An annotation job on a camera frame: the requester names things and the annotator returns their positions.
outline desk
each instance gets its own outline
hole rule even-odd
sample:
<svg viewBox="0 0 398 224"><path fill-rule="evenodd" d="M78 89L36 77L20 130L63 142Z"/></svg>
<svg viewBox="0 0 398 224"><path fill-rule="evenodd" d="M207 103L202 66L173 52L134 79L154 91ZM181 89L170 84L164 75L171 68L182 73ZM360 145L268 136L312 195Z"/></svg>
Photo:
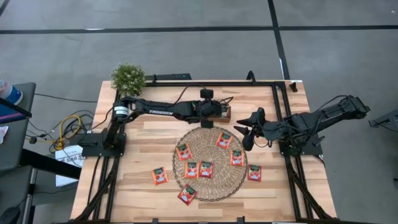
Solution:
<svg viewBox="0 0 398 224"><path fill-rule="evenodd" d="M215 99L234 96L230 103L231 122L229 124L215 123L215 126L228 129L240 140L243 138L242 134L233 128L236 120L250 117L258 107L265 109L268 120L277 120L272 90L269 87L215 86L209 89L214 90ZM297 89L296 93L290 89L287 90L292 113L309 111L303 83L297 83ZM172 103L182 90L183 87L149 87L144 88L140 97ZM181 100L197 100L200 97L199 91L199 87L190 87ZM94 125L104 120L106 112L112 107L115 94L116 92L110 87L110 82L102 83ZM279 100L284 111L280 93ZM100 132L107 125L108 123L104 123L95 131ZM181 189L172 172L172 155L178 140L186 132L198 126L199 124L177 121L173 117L150 114L142 115L126 125L126 150L120 160L118 170L112 222L151 222L152 218L159 218L160 222L235 222L236 218L241 216L245 216L247 222L295 220L285 161L280 155L279 145L276 142L272 148L254 146L252 151L247 152L250 164L262 166L262 182L245 180L234 195L219 202L194 200L189 206L181 202L177 198ZM265 139L261 138L256 139L256 142L260 145L266 143ZM313 156L302 156L302 160L309 191L325 211L335 217L336 213L323 164ZM95 157L87 158L84 162L71 218L77 217L87 204L95 162ZM102 161L99 162L96 172L93 194L96 192L100 179L101 163ZM167 170L169 182L155 186L150 171L162 166ZM305 217L299 190L298 197L302 217ZM104 217L107 198L107 195L103 197L100 218Z"/></svg>

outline woven placemat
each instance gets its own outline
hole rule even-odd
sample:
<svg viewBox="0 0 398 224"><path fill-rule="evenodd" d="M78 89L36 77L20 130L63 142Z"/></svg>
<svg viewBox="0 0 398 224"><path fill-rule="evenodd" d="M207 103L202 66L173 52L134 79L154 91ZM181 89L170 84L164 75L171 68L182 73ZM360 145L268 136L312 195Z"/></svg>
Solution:
<svg viewBox="0 0 398 224"><path fill-rule="evenodd" d="M216 146L220 132L224 132L233 137L228 149ZM197 192L196 199L204 201L217 201L227 198L234 194L242 185L247 172L248 159L239 139L226 129L214 127L195 128L189 131L178 142L188 144L192 159L180 161L177 153L173 155L173 171L175 179L181 188L188 184ZM244 152L244 166L231 166L230 151L241 150ZM208 161L214 163L213 178L199 177L197 179L185 178L186 162Z"/></svg>

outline white paper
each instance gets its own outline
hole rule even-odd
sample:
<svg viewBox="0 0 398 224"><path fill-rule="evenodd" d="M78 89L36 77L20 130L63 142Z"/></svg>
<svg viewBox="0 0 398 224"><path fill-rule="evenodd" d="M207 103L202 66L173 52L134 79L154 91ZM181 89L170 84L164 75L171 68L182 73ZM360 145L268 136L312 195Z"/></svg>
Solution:
<svg viewBox="0 0 398 224"><path fill-rule="evenodd" d="M55 151L55 159L61 162L66 162L67 164L77 166L77 167L83 167L83 157L81 156L81 151L83 150L82 147L80 146L69 146L66 147L63 150ZM55 176L55 185L57 187L62 187L74 182L77 182L78 180L69 178L69 177L64 177L61 175L56 175Z"/></svg>

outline table leg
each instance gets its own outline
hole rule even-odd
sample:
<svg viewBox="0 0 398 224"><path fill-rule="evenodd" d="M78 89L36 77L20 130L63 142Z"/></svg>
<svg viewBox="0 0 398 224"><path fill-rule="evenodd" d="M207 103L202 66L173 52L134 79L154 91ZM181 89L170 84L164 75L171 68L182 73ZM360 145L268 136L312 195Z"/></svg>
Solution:
<svg viewBox="0 0 398 224"><path fill-rule="evenodd" d="M74 179L79 179L81 172L81 168L79 167L60 162L27 149L22 150L19 164L22 166L32 166L36 169L53 172Z"/></svg>

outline wooden tabletop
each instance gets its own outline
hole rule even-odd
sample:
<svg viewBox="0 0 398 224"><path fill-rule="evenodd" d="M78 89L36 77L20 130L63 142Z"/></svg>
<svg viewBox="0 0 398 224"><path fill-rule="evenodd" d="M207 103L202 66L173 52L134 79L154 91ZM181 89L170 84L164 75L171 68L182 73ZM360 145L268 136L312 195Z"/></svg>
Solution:
<svg viewBox="0 0 398 224"><path fill-rule="evenodd" d="M250 117L258 107L265 109L267 120L277 120L271 87L220 86L209 89L214 90L215 99L234 96L230 103L231 122L215 123L215 126L228 129L239 136L240 140L243 135L233 128L236 120ZM297 89L296 93L287 89L292 113L309 111L303 83L297 83ZM144 88L140 97L172 103L182 90L183 87L148 87ZM199 91L200 87L190 87L181 100L198 100ZM102 83L94 125L104 120L106 112L112 107L115 94L110 82ZM279 99L284 113L281 92ZM107 125L108 123L104 123L95 131L100 132ZM173 151L178 140L198 126L199 124L177 121L170 116L151 114L142 115L126 125L126 150L119 165L112 222L151 222L153 218L159 218L160 222L234 222L241 216L245 216L247 222L295 220L285 161L280 155L277 142L272 148L254 146L252 151L247 152L249 164L262 166L262 182L248 181L246 178L234 195L219 202L194 200L186 206L178 199L177 195L181 189L172 171ZM266 143L265 139L261 138L256 142L260 145ZM309 191L324 210L335 217L336 212L323 164L313 156L302 156L302 161ZM77 217L86 207L95 162L95 157L87 158L84 162L71 218ZM101 163L102 159L96 171L93 195L100 179ZM169 182L155 186L150 171L162 166L167 170ZM300 210L305 217L302 194L299 189L297 192ZM108 195L103 197L100 218L104 217L107 198Z"/></svg>

